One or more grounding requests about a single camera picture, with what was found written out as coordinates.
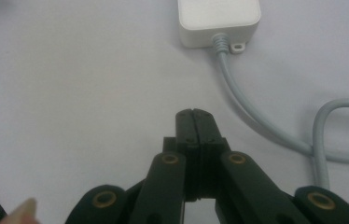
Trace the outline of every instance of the cable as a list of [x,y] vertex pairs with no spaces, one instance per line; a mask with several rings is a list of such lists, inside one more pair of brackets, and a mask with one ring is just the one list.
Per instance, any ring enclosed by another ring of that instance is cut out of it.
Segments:
[[[226,35],[215,35],[213,38],[213,46],[216,51],[216,56],[218,57],[218,62],[220,64],[222,73],[224,75],[224,78],[230,87],[230,90],[235,97],[235,99],[238,101],[238,103],[242,106],[244,111],[259,125],[261,125],[264,129],[269,131],[271,134],[273,134],[276,138],[281,140],[286,146],[298,151],[299,153],[302,153],[304,155],[313,156],[314,155],[314,148],[299,140],[295,137],[289,135],[288,133],[282,131],[280,128],[276,127],[273,123],[271,123],[268,119],[266,119],[262,114],[256,110],[256,108],[247,100],[247,98],[244,96],[244,94],[239,89],[238,85],[235,82],[235,79],[233,78],[230,67],[228,66],[228,59],[227,55],[229,53],[229,40]],[[349,104],[349,99],[344,100],[336,100],[334,103],[330,102],[329,104],[334,105],[347,105]],[[321,112],[317,115],[317,124],[316,128],[314,128],[314,133],[317,130],[317,133],[320,137],[317,137],[315,141],[319,141],[318,147],[319,149],[315,152],[317,157],[319,158],[319,165],[316,165],[316,171],[319,176],[328,176],[327,172],[322,171],[322,167],[326,166],[326,157],[329,161],[337,161],[337,162],[344,162],[349,163],[349,155],[343,154],[343,153],[334,153],[334,152],[324,152],[324,146],[322,144],[323,137],[321,137],[321,134],[323,134],[323,129],[321,128],[324,126],[324,121],[326,120],[324,116],[326,114]]]
[[329,189],[328,168],[324,150],[324,125],[326,119],[333,110],[349,107],[349,99],[333,100],[323,105],[314,118],[314,165],[317,171],[317,184],[320,187]]

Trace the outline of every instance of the white surface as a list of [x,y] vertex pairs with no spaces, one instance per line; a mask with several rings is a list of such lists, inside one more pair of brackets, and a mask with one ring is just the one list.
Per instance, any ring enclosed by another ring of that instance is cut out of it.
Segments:
[[259,21],[258,0],[178,0],[180,23],[202,30],[248,26]]
[[[260,1],[244,54],[231,57],[256,107],[311,142],[314,115],[349,97],[349,1]],[[233,102],[210,49],[185,49],[176,1],[0,0],[0,203],[38,201],[64,223],[89,189],[125,189],[147,174],[175,113],[212,113],[233,150],[252,156],[285,192],[313,184],[311,161],[262,137]],[[334,112],[326,146],[349,151],[349,109]],[[349,165],[330,163],[349,202]],[[185,223],[217,224],[212,203]]]
[[185,47],[213,47],[213,37],[226,34],[233,46],[244,49],[257,29],[261,10],[258,0],[178,0],[178,14]]

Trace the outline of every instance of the screw hole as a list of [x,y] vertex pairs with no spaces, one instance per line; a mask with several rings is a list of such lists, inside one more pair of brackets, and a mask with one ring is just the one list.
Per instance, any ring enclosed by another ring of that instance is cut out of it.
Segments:
[[242,164],[246,162],[246,158],[238,154],[231,154],[229,159],[232,163],[235,163],[235,164]]
[[178,162],[178,157],[174,155],[164,155],[162,157],[162,161],[165,162],[166,164],[175,164]]
[[113,191],[103,191],[93,197],[92,204],[97,208],[111,206],[117,200],[117,195]]
[[312,192],[308,194],[308,200],[314,204],[314,206],[325,210],[335,209],[335,202],[328,196],[319,192]]

